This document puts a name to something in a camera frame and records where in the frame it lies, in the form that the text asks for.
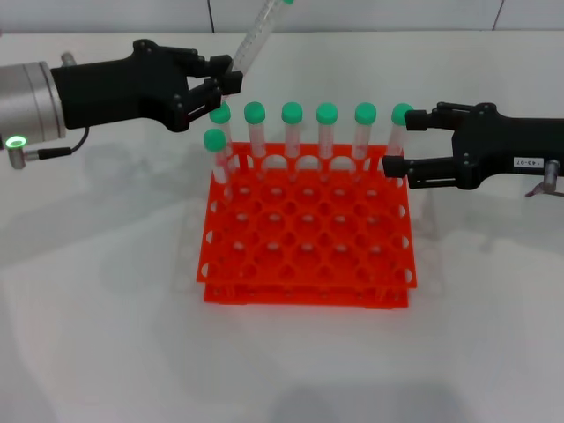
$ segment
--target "orange test tube rack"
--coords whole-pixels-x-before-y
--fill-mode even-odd
[[[286,168],[265,168],[284,144],[267,144],[258,159],[234,143],[229,183],[211,177],[197,275],[204,300],[408,307],[417,278],[407,184],[378,170],[385,145],[370,145],[364,160],[351,158],[351,145],[334,145],[328,160],[317,145],[300,149]],[[354,170],[334,168],[342,156]],[[320,168],[302,168],[307,159]]]

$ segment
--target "green led light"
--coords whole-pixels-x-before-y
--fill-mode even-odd
[[[9,137],[6,140],[6,148],[19,148],[23,147],[26,144],[27,139],[20,135],[14,135],[13,137]]]

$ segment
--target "white table surface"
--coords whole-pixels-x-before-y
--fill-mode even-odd
[[[66,49],[121,58],[143,35],[6,35],[0,64]],[[241,35],[167,35],[232,54]],[[269,139],[300,101],[377,104],[386,143],[399,101],[496,102],[563,116],[564,33],[274,35],[230,99],[264,103]],[[0,160],[0,421],[3,423],[543,423],[564,420],[564,203],[523,194],[534,177],[473,192],[410,193],[420,287],[409,309],[220,307],[195,283],[210,160],[207,118],[93,128],[71,159]],[[72,131],[54,145],[73,145]],[[411,157],[448,155],[449,133]]]

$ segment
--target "robotic arm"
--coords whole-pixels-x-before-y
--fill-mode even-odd
[[[506,117],[492,103],[439,103],[429,114],[425,110],[407,112],[405,122],[408,130],[454,131],[452,157],[383,158],[386,176],[407,176],[412,189],[476,189],[495,174],[537,174],[545,179],[527,197],[540,193],[564,196],[555,192],[564,163],[564,119]]]
[[[194,49],[133,43],[133,54],[112,62],[46,63],[0,68],[0,149],[12,167],[29,160],[70,155],[70,147],[25,152],[31,144],[65,137],[66,129],[145,117],[182,132],[221,104],[221,96],[241,91],[242,73],[231,71],[230,56],[206,61]],[[206,78],[192,89],[187,77]]]

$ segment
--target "label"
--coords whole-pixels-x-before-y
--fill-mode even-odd
[[[513,167],[526,169],[544,169],[545,160],[542,157],[514,157]]]

